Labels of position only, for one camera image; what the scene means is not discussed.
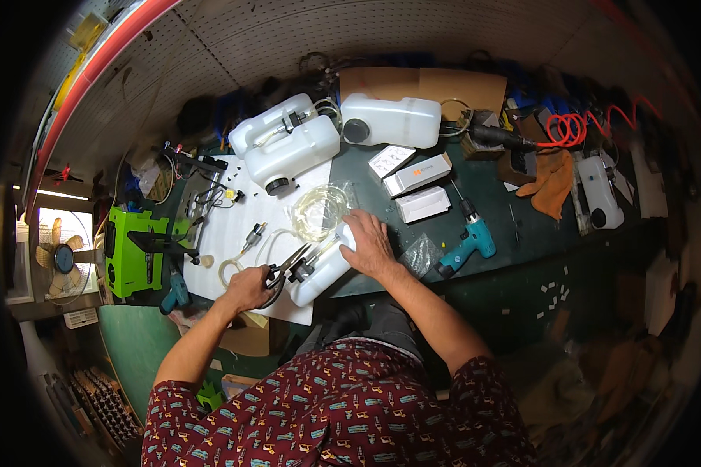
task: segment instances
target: white vent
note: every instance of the white vent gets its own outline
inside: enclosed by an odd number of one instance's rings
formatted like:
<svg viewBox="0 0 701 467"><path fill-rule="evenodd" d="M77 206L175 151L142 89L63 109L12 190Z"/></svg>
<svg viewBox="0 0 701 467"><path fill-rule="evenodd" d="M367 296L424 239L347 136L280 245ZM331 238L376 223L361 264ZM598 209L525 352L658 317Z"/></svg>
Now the white vent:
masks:
<svg viewBox="0 0 701 467"><path fill-rule="evenodd" d="M99 322L99 316L95 308L88 308L80 312L65 313L65 325L74 330L76 327Z"/></svg>

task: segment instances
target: light strip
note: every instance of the light strip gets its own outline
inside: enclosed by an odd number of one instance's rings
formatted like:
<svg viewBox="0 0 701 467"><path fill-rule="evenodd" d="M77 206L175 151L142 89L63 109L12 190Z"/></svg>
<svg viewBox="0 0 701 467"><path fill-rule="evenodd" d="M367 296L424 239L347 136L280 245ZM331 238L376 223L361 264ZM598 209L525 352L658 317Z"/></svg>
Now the light strip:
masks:
<svg viewBox="0 0 701 467"><path fill-rule="evenodd" d="M19 185L14 184L13 185L13 190L20 190L21 187ZM58 193L56 191L46 191L46 190L37 190L37 193L39 194L48 194L51 197L60 197L60 198L71 198L73 200L83 200L83 201L88 201L88 198L86 197L76 197L74 194L65 194L65 193Z"/></svg>

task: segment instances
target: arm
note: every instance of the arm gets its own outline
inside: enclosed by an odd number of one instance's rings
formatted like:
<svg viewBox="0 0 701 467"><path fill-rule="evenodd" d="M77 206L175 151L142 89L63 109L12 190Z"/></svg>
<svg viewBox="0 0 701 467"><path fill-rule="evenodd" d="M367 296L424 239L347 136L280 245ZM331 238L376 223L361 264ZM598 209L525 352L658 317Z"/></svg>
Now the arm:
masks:
<svg viewBox="0 0 701 467"><path fill-rule="evenodd" d="M395 261L387 225L360 209L350 214L343 220L353 232L356 251L341 246L343 258L360 273L378 281L405 309L431 348L447 364L449 373L454 376L473 357L492 357L483 339L457 311Z"/></svg>
<svg viewBox="0 0 701 467"><path fill-rule="evenodd" d="M180 381L197 392L203 384L206 370L213 358L226 327L237 314L257 308L270 298L272 291L265 288L268 266L248 267L231 279L225 294L192 329L169 350L159 366L153 387L161 381Z"/></svg>

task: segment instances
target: hand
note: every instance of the hand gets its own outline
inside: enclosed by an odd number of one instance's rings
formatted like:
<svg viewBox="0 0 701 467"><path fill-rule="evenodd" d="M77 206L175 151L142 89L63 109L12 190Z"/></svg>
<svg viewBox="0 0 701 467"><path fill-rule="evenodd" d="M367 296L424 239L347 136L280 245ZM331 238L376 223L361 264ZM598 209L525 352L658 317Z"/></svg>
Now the hand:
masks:
<svg viewBox="0 0 701 467"><path fill-rule="evenodd" d="M273 295L273 290L265 287L265 279L270 267L248 267L231 276L229 290L218 297L216 302L224 304L227 309L234 310L234 316L262 306Z"/></svg>
<svg viewBox="0 0 701 467"><path fill-rule="evenodd" d="M387 238L387 224L362 209L352 209L343 220L353 232L356 240L355 253L345 245L340 246L340 254L355 270L380 281L393 274L399 263L393 256L393 248Z"/></svg>

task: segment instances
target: orange glove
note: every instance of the orange glove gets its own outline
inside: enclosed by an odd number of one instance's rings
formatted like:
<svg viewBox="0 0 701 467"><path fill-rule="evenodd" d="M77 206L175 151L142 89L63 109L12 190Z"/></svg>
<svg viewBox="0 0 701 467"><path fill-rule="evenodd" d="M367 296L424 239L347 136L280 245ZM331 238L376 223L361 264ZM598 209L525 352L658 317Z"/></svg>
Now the orange glove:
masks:
<svg viewBox="0 0 701 467"><path fill-rule="evenodd" d="M574 160L565 149L543 149L537 154L537 176L533 183L527 183L516 191L518 197L532 197L532 207L561 219L561 208L571 191L574 178Z"/></svg>

